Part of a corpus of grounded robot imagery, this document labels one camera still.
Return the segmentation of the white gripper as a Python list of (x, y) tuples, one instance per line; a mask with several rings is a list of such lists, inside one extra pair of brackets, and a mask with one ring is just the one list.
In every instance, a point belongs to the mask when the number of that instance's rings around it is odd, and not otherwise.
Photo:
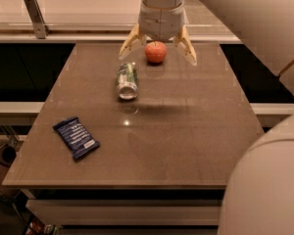
[(160, 41), (173, 38), (173, 45), (177, 53), (192, 66), (197, 65), (197, 54), (184, 25), (183, 2), (172, 8), (152, 7), (142, 3), (138, 23), (122, 44), (119, 59), (123, 60), (132, 51), (144, 46), (146, 35)]

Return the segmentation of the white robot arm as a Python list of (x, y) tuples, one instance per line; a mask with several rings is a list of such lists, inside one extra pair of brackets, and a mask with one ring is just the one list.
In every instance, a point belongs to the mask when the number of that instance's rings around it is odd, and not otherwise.
[[(199, 0), (241, 41), (224, 52), (249, 100), (294, 102), (294, 0)], [(183, 0), (141, 0), (120, 55), (145, 37), (174, 41), (196, 61)], [(243, 155), (227, 182), (218, 235), (294, 235), (294, 115)]]

